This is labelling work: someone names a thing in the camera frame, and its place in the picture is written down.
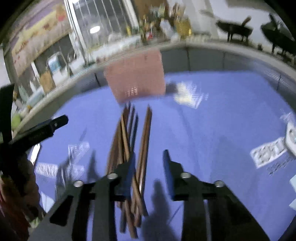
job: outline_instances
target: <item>window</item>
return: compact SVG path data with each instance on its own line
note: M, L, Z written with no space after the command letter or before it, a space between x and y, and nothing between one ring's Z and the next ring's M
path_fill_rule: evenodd
M59 41L55 42L52 46L50 46L48 49L46 49L42 54L40 54L37 59L34 60L34 63L36 65L37 71L39 75L42 75L46 68L46 62L47 59L55 54L56 52L61 52L67 61L67 55L71 52L73 46L70 41L69 35L61 38ZM58 56L60 66L64 68L65 62L62 58L62 56Z
M104 44L110 33L125 34L130 25L122 0L75 0L73 6L88 49ZM90 30L97 26L92 34Z

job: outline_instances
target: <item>wall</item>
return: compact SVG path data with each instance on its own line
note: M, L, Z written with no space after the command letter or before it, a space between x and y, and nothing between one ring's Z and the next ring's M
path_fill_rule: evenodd
M0 48L0 87L8 84L10 84L10 80L4 62L3 49Z
M261 43L265 51L271 52L272 44L264 37L260 27L270 22L270 12L277 21L281 19L264 0L168 0L170 7L175 2L186 6L185 14L190 18L193 31L208 32L213 39L227 39L227 33L216 27L217 20L242 23L246 17L251 16L251 21L247 23L247 26L253 28L249 40L255 47ZM215 18L201 14L200 10L212 12Z

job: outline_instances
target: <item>wooden stick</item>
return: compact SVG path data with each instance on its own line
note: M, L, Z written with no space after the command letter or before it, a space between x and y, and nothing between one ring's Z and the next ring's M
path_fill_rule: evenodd
M126 126L124 123L124 116L121 116L121 130L123 137L124 151L126 155L126 160L129 160L129 143L126 136ZM125 233L126 231L126 222L128 224L128 230L130 232L131 238L138 238L136 228L133 225L133 214L131 213L130 204L128 200L124 201L124 206L122 208L121 217L120 217L120 232Z
M143 197L143 195L144 195L144 189L145 189L145 180L146 180L146 169L147 169L147 157L148 157L148 148L149 148L151 120L152 120L152 111L151 111L151 109L149 109L149 120L148 120L148 126L147 126L147 130L146 130L145 145L144 145L143 156L142 156L142 165L141 165L140 179L139 179L139 182L138 182L139 183L139 191L140 191L141 197ZM135 226L136 227L140 227L141 226L141 213L140 213L139 207L136 208Z
M123 112L123 120L124 120L124 123L127 123L128 122L128 116L129 116L130 109L131 109L131 107L130 107L130 103L129 103L129 108L126 108L125 111ZM125 154L123 155L123 161L124 162L128 161L128 160L126 160L126 155Z
M122 145L122 131L121 131L121 121L118 128L118 165L122 164L124 161L123 158L123 145ZM122 209L122 202L117 202L117 207Z
M128 200L124 201L124 209L126 212L126 221L128 224L128 230L130 232L131 238L136 239L138 238L137 229L133 225L133 214L131 213L131 208Z
M131 143L129 143L130 144L130 148L131 148L131 153L134 151L135 140L136 140L137 129L138 129L138 122L139 122L139 117L138 117L138 114L136 114L135 125L133 127L132 141L131 141ZM120 208L122 209L121 216L120 216L120 232L121 233L125 233L126 232L126 213L125 213L125 206L123 205Z
M127 140L127 136L126 136L126 127L124 124L123 116L121 117L121 128L122 128L122 135L123 135L124 151L125 151L126 159L128 160L130 157L130 153L129 153L128 140ZM141 213L141 215L147 216L148 213L147 213L146 205L145 205L145 202L141 198L139 186L138 186L135 176L133 176L133 178L132 178L132 187L135 192L136 204L139 208L139 212Z
M124 107L122 114L126 115L127 108ZM112 146L109 152L109 157L107 161L107 167L106 167L106 174L109 174L110 171L113 169L114 166L114 160L117 159L117 151L118 151L118 128L121 126L121 121L118 122L118 125L115 130L115 134L112 141Z
M143 148L144 148L144 144L145 144L145 136L146 136L146 130L147 130L147 124L148 124L148 117L149 117L149 115L148 115L148 108L147 108L144 127L143 127L143 133L142 133L142 137L141 137L140 152L139 152L138 161L137 161L137 171L136 171L136 181L137 182L140 179L142 155L143 155ZM132 213L136 213L135 192L133 192L133 196L132 196L131 211L132 211Z
M116 155L116 149L117 149L117 145L118 145L117 144L118 143L118 127L119 127L119 125L117 125L116 133L114 135L112 146L111 146L111 149L109 152L109 158L108 158L107 167L106 167L106 174L109 174L112 167L113 167L113 162L114 162L114 158Z

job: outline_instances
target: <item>blue table surface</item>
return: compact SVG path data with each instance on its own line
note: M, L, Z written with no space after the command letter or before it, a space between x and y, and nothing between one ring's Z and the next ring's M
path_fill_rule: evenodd
M197 109L178 104L172 95L132 101L139 115L136 157L147 105L153 111L144 193L149 217L142 220L139 239L181 238L182 202L170 200L165 183L162 152L168 149L173 161L200 180L223 180L269 238L278 240L295 216L289 204L296 193L289 180L296 174L296 161L286 152L257 169L250 151L285 136L286 123L281 116L292 111L289 105L253 72L184 72L167 74L165 80L194 83L208 97ZM69 123L42 143L38 162L60 165L68 157L68 145L88 142L89 150L75 163L84 167L79 179L93 182L104 176L122 108L109 87L71 99L55 115L66 114ZM288 158L291 161L272 175L267 170ZM36 180L40 191L54 199L56 180L38 173ZM115 218L118 240L131 240L128 231L119 232L117 207Z

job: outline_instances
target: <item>figurine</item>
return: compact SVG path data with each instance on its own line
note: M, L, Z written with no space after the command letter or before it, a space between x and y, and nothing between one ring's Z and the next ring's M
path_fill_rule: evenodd
M250 16L248 16L241 24L240 23L234 23L234 22L227 22L222 21L218 17L216 17L213 13L206 11L206 10L200 10L201 14L205 14L209 17L216 18L216 25L224 32L227 32L227 42L232 40L232 36L234 34L238 34L242 36L241 42L243 42L244 37L246 37L246 42L248 42L248 38L253 32L253 28L246 26L246 24L252 19Z
M272 53L276 46L282 49L282 55L288 51L290 54L296 54L296 42L292 38L289 30L281 23L276 22L273 15L269 14L270 22L261 25L261 31L264 36L272 43Z

